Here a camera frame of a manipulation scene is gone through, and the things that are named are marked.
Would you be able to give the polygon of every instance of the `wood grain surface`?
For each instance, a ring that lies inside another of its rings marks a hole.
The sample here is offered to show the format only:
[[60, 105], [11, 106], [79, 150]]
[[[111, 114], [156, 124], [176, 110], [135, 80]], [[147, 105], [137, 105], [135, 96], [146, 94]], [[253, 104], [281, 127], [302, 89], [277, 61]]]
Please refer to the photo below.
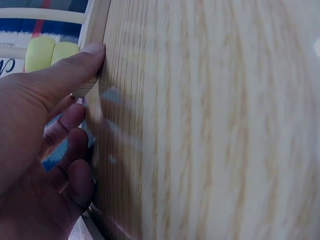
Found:
[[319, 239], [319, 38], [318, 0], [112, 0], [86, 99], [103, 230]]

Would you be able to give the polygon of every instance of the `yellow object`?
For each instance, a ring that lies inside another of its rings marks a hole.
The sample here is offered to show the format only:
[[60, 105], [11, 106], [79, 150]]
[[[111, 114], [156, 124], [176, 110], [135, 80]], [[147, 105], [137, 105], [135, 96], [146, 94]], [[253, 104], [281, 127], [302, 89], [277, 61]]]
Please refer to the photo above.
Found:
[[51, 37], [31, 39], [25, 54], [25, 71], [29, 73], [50, 67], [55, 44]]
[[51, 65], [55, 64], [61, 59], [68, 58], [80, 51], [80, 47], [72, 42], [62, 41], [54, 46]]

